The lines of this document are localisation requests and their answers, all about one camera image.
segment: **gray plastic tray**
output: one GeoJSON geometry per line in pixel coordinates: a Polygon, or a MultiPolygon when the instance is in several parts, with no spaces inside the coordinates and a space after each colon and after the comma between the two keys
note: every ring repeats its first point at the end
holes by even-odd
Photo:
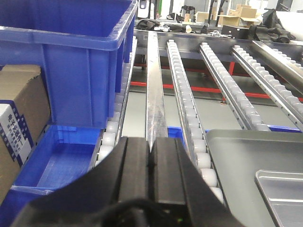
{"type": "Polygon", "coordinates": [[[303,226],[303,173],[259,170],[256,182],[279,227],[303,226]]]}
{"type": "Polygon", "coordinates": [[[255,175],[260,169],[303,172],[303,134],[211,130],[206,137],[234,216],[247,227],[274,227],[255,175]]]}

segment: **metal rail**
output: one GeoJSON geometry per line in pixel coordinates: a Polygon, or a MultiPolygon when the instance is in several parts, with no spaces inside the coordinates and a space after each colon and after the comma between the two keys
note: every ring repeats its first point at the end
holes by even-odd
{"type": "Polygon", "coordinates": [[[262,60],[277,74],[303,94],[303,70],[261,41],[253,41],[252,43],[253,51],[258,53],[262,60]]]}
{"type": "Polygon", "coordinates": [[[205,130],[200,120],[195,99],[189,86],[177,44],[173,40],[167,42],[167,52],[186,152],[217,198],[226,204],[220,179],[208,149],[205,130]]]}
{"type": "Polygon", "coordinates": [[[137,43],[138,43],[138,40],[136,38],[134,38],[133,39],[133,51],[130,54],[131,61],[130,61],[130,64],[126,65],[126,68],[125,68],[125,71],[126,71],[125,73],[127,75],[127,84],[126,84],[125,95],[124,95],[124,99],[123,99],[123,103],[122,103],[121,116],[120,116],[119,123],[118,123],[118,130],[117,130],[117,134],[116,134],[115,145],[119,142],[121,135],[122,135],[123,123],[124,123],[124,119],[125,119],[125,112],[126,112],[127,101],[128,101],[129,87],[130,87],[131,80],[132,80],[134,59],[135,59],[136,50],[137,50],[137,43]]]}
{"type": "Polygon", "coordinates": [[[199,114],[197,114],[197,108],[195,104],[194,97],[192,95],[192,92],[190,90],[189,82],[187,80],[187,76],[181,61],[181,57],[177,48],[177,45],[172,41],[168,41],[167,43],[167,52],[169,57],[169,65],[170,65],[170,71],[172,74],[172,81],[174,84],[175,89],[175,97],[176,97],[176,103],[178,107],[178,113],[180,118],[180,123],[183,131],[183,138],[185,143],[185,149],[186,152],[190,158],[190,160],[193,162],[193,164],[196,166],[196,156],[194,152],[194,144],[191,139],[191,131],[188,125],[188,119],[187,119],[187,113],[186,113],[186,107],[184,105],[184,102],[182,100],[182,96],[187,95],[187,106],[190,110],[195,111],[195,114],[193,118],[197,118],[196,126],[197,128],[201,129],[201,135],[202,137],[200,139],[203,139],[203,136],[205,135],[205,130],[201,124],[199,114]]]}
{"type": "MultiPolygon", "coordinates": [[[[137,54],[147,54],[148,31],[135,29],[134,36],[136,36],[138,39],[137,54]]],[[[217,54],[220,61],[234,61],[234,58],[230,55],[230,51],[234,45],[241,45],[243,48],[247,48],[250,54],[253,53],[251,51],[251,46],[253,44],[250,40],[211,37],[209,35],[202,34],[158,32],[160,56],[167,57],[166,43],[170,39],[173,39],[178,45],[181,57],[187,59],[201,59],[198,50],[200,48],[200,44],[203,42],[209,44],[212,50],[217,54]]],[[[266,43],[266,45],[270,46],[271,48],[277,48],[283,53],[292,56],[294,60],[302,63],[303,46],[282,43],[266,43]]],[[[257,60],[263,63],[262,58],[257,58],[257,60]]]]}
{"type": "Polygon", "coordinates": [[[146,92],[146,125],[145,137],[150,148],[156,137],[168,137],[164,113],[164,94],[158,35],[148,32],[147,46],[147,92],[146,92]]]}
{"type": "Polygon", "coordinates": [[[256,109],[207,43],[201,44],[200,53],[242,129],[269,131],[268,126],[263,123],[256,109]]]}
{"type": "Polygon", "coordinates": [[[303,104],[301,104],[299,99],[294,97],[285,86],[274,79],[264,67],[261,67],[261,65],[250,57],[240,46],[233,47],[232,55],[266,94],[268,94],[274,103],[281,108],[295,126],[303,130],[303,104]]]}

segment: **roller conveyor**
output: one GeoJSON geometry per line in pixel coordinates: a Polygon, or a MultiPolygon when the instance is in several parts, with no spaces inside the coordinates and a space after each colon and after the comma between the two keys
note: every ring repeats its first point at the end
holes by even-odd
{"type": "Polygon", "coordinates": [[[217,198],[224,202],[222,191],[217,187],[220,183],[217,181],[211,155],[207,148],[205,129],[200,120],[178,47],[173,40],[167,42],[167,50],[185,149],[194,165],[199,169],[202,178],[217,198]]]}
{"type": "Polygon", "coordinates": [[[200,53],[242,129],[269,131],[268,126],[263,123],[256,109],[207,43],[201,44],[200,53]]]}
{"type": "Polygon", "coordinates": [[[232,49],[233,56],[249,73],[256,83],[269,95],[274,103],[288,116],[300,130],[303,129],[303,104],[292,95],[279,80],[270,75],[260,63],[257,63],[243,48],[236,45],[232,49]]]}

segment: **blue plastic bin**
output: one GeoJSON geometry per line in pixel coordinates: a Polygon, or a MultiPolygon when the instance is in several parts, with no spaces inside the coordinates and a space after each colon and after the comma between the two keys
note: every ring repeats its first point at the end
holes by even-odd
{"type": "Polygon", "coordinates": [[[0,65],[42,67],[54,124],[105,128],[136,8],[135,0],[1,0],[0,65]]]}
{"type": "Polygon", "coordinates": [[[87,173],[99,133],[99,129],[50,126],[0,206],[0,226],[9,226],[27,202],[87,173]]]}
{"type": "Polygon", "coordinates": [[[167,127],[170,138],[180,138],[184,144],[183,132],[181,127],[169,126],[167,127]]]}

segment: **cardboard box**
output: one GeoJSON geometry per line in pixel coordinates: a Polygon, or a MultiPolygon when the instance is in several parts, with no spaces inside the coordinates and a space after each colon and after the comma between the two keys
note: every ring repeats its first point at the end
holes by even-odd
{"type": "Polygon", "coordinates": [[[240,7],[251,8],[249,5],[237,4],[236,11],[239,11],[240,7]]]}
{"type": "Polygon", "coordinates": [[[36,65],[7,65],[0,71],[0,204],[50,117],[36,65]]]}
{"type": "Polygon", "coordinates": [[[220,16],[223,18],[223,25],[250,27],[250,25],[258,24],[259,21],[255,18],[234,17],[229,15],[220,16]]]}
{"type": "Polygon", "coordinates": [[[206,12],[197,12],[196,13],[196,22],[204,23],[205,20],[208,19],[208,14],[209,13],[206,13],[206,12]]]}
{"type": "Polygon", "coordinates": [[[237,16],[245,17],[245,18],[255,18],[257,13],[257,9],[246,8],[246,7],[240,7],[236,11],[239,12],[237,16]]]}
{"type": "Polygon", "coordinates": [[[229,16],[239,17],[239,11],[230,10],[228,13],[229,16]]]}

